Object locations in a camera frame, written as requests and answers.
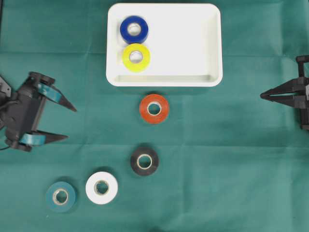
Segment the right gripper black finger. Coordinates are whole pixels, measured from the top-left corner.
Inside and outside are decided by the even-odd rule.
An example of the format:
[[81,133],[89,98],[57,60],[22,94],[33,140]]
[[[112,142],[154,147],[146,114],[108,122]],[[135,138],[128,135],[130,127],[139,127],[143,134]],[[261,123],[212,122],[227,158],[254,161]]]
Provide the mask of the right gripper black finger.
[[264,96],[261,95],[264,100],[281,103],[288,105],[296,109],[307,109],[309,107],[309,101],[305,95],[287,95],[287,96]]
[[266,98],[271,95],[280,95],[287,93],[297,93],[305,90],[306,86],[309,84],[308,78],[295,78],[279,85],[275,88],[267,90],[260,94],[261,98]]

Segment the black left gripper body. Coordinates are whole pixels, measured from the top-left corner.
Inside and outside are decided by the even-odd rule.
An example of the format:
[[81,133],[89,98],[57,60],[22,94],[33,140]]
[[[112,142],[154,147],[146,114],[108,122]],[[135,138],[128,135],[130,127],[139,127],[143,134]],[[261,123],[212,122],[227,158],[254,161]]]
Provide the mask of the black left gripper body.
[[13,149],[29,152],[32,146],[21,144],[25,133],[37,131],[46,97],[38,92],[38,83],[51,86],[55,80],[38,72],[30,72],[28,78],[4,106],[3,120],[6,127],[6,144]]

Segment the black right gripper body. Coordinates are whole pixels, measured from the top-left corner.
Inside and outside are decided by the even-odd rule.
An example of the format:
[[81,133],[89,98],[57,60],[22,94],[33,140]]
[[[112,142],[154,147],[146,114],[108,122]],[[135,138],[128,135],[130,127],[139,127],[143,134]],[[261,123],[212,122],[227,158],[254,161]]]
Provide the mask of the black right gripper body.
[[296,61],[298,64],[297,82],[303,87],[300,93],[304,99],[304,103],[301,103],[301,106],[304,106],[304,108],[300,109],[300,124],[301,129],[309,130],[309,78],[305,76],[304,68],[304,64],[309,62],[309,56],[297,56]]

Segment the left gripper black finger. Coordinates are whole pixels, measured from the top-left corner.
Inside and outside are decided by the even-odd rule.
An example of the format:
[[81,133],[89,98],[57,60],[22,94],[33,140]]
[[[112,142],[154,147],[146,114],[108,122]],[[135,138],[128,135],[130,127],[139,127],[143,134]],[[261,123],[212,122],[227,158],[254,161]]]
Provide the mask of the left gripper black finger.
[[62,134],[54,134],[45,131],[33,131],[32,133],[25,133],[19,142],[29,146],[42,146],[44,144],[61,141],[67,139],[68,136]]
[[54,86],[48,86],[39,82],[38,92],[43,96],[45,96],[50,101],[62,105],[74,112],[77,111],[76,108],[71,104],[71,102],[68,101],[67,98],[61,93],[61,91],[55,88]]

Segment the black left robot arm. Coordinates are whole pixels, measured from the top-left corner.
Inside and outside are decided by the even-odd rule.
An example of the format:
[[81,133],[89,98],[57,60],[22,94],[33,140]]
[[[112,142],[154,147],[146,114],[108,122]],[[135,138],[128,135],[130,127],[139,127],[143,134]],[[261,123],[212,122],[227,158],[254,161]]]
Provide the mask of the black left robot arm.
[[6,128],[7,148],[30,152],[34,146],[61,141],[68,136],[37,130],[47,100],[77,110],[54,86],[55,79],[38,72],[29,72],[17,91],[0,79],[0,128]]

